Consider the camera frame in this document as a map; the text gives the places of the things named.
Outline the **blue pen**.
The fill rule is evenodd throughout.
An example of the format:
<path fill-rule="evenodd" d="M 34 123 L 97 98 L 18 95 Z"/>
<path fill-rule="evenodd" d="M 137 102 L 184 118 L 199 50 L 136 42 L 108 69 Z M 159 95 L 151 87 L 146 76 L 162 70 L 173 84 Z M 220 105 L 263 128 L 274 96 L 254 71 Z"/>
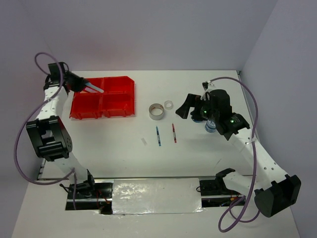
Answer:
<path fill-rule="evenodd" d="M 160 140 L 160 134 L 159 134 L 158 126 L 156 126 L 156 133 L 157 133 L 158 145 L 159 145 L 159 147 L 161 147 L 161 140 Z"/>

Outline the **pink highlighter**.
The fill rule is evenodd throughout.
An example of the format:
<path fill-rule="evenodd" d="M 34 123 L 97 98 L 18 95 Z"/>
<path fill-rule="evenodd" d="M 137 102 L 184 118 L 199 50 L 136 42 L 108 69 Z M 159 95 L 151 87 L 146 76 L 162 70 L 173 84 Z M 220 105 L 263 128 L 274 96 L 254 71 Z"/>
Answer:
<path fill-rule="evenodd" d="M 86 90 L 83 90 L 80 92 L 80 94 L 84 94 L 84 93 L 92 93 L 91 91 L 86 91 Z"/>

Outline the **blue highlighter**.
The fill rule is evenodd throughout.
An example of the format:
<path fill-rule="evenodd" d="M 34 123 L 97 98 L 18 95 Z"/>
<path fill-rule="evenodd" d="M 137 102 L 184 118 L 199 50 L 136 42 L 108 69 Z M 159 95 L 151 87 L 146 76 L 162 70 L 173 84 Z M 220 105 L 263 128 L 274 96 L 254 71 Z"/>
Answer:
<path fill-rule="evenodd" d="M 100 87 L 97 87 L 93 85 L 92 83 L 88 82 L 85 84 L 85 89 L 86 91 L 91 91 L 92 93 L 103 93 L 104 90 L 101 89 Z"/>

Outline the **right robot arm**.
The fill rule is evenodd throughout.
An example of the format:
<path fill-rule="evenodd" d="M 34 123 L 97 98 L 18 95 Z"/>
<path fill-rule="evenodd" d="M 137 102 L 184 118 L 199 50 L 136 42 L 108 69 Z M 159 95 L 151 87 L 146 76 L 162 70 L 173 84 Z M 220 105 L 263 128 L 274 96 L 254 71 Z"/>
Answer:
<path fill-rule="evenodd" d="M 252 130 L 245 118 L 233 112 L 225 90 L 206 91 L 203 96 L 188 94 L 175 112 L 182 119 L 212 120 L 218 133 L 234 145 L 252 168 L 252 177 L 240 175 L 235 169 L 217 173 L 216 190 L 226 194 L 234 190 L 253 200 L 265 217 L 272 217 L 296 203 L 301 181 L 282 169 L 259 141 L 252 138 Z"/>

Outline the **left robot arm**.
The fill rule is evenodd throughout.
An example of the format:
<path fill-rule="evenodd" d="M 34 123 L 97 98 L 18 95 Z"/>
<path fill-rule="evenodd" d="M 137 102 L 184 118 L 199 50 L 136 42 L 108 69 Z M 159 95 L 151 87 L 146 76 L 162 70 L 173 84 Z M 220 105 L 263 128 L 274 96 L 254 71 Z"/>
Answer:
<path fill-rule="evenodd" d="M 56 165 L 65 175 L 74 171 L 69 189 L 81 198 L 93 197 L 97 185 L 88 169 L 72 153 L 73 143 L 61 120 L 64 104 L 70 91 L 80 92 L 87 80 L 72 73 L 64 62 L 50 63 L 45 79 L 44 93 L 47 103 L 39 114 L 27 122 L 26 130 L 36 155 Z"/>

